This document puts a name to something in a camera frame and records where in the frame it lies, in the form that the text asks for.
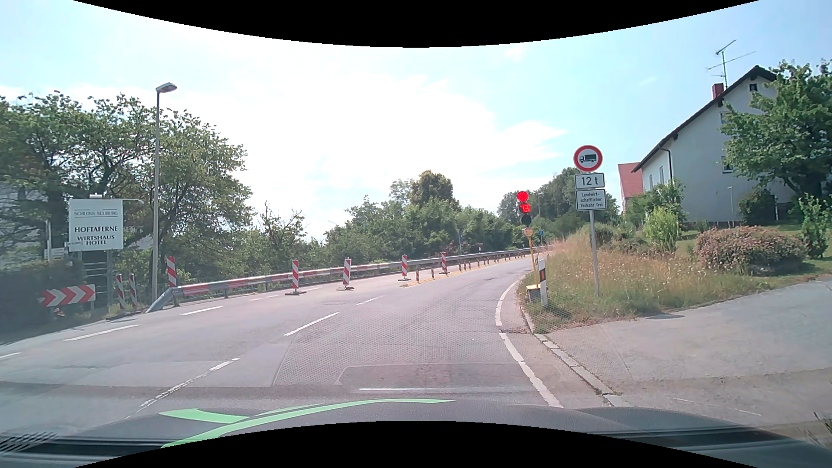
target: sign pole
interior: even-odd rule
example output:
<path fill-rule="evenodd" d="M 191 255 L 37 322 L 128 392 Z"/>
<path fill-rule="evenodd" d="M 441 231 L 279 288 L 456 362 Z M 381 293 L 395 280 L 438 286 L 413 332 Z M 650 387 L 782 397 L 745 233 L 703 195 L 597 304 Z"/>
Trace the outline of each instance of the sign pole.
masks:
<path fill-rule="evenodd" d="M 530 257 L 532 258 L 532 271 L 537 271 L 537 264 L 534 262 L 534 249 L 532 248 L 532 237 L 528 236 L 528 251 L 532 254 Z M 537 289 L 540 289 L 540 278 L 537 275 L 534 275 L 534 284 L 537 285 Z"/>
<path fill-rule="evenodd" d="M 592 232 L 592 273 L 595 276 L 595 295 L 598 293 L 598 249 L 595 243 L 595 210 L 589 211 L 589 230 Z"/>

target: house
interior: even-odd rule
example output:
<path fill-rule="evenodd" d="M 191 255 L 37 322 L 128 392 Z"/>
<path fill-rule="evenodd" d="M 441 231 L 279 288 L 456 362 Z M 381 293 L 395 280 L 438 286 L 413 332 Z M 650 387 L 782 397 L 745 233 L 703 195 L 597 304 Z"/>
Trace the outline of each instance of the house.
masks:
<path fill-rule="evenodd" d="M 622 214 L 630 205 L 630 199 L 635 195 L 644 192 L 644 184 L 641 180 L 641 169 L 633 171 L 638 162 L 628 162 L 618 165 L 618 178 L 622 186 Z"/>
<path fill-rule="evenodd" d="M 682 209 L 688 213 L 689 222 L 738 222 L 738 201 L 751 192 L 757 182 L 736 176 L 724 163 L 724 148 L 729 138 L 720 127 L 728 112 L 727 103 L 738 112 L 760 113 L 749 107 L 751 97 L 755 92 L 774 97 L 775 89 L 763 85 L 775 79 L 774 73 L 755 66 L 727 89 L 722 83 L 713 85 L 711 100 L 662 138 L 633 167 L 632 173 L 641 171 L 644 190 L 674 177 L 684 185 Z M 788 202 L 793 195 L 779 179 L 767 187 L 778 203 Z"/>

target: road reflector post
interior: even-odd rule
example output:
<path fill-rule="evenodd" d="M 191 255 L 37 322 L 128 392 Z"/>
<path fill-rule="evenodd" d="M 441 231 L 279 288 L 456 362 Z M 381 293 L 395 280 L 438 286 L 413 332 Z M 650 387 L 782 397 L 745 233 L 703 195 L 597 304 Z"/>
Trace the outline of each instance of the road reflector post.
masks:
<path fill-rule="evenodd" d="M 540 303 L 545 307 L 549 304 L 546 293 L 546 257 L 540 261 L 540 254 L 537 254 L 537 278 L 540 281 Z"/>

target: flowering shrub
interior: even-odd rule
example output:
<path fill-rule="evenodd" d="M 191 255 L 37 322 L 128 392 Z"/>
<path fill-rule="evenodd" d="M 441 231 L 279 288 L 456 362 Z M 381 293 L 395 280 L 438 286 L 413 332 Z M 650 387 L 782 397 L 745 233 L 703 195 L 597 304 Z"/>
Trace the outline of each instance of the flowering shrub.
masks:
<path fill-rule="evenodd" d="M 711 229 L 696 238 L 695 254 L 708 268 L 780 266 L 806 258 L 806 246 L 797 237 L 763 227 Z"/>

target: traffic light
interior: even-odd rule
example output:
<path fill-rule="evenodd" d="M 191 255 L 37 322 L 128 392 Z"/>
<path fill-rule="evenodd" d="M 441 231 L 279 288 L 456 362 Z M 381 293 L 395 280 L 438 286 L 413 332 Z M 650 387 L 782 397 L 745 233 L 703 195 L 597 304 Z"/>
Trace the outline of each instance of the traffic light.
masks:
<path fill-rule="evenodd" d="M 520 212 L 523 213 L 520 218 L 520 222 L 528 227 L 532 224 L 532 217 L 528 215 L 528 213 L 532 210 L 532 206 L 527 203 L 528 192 L 518 192 L 518 200 L 520 201 L 518 208 L 520 208 Z"/>

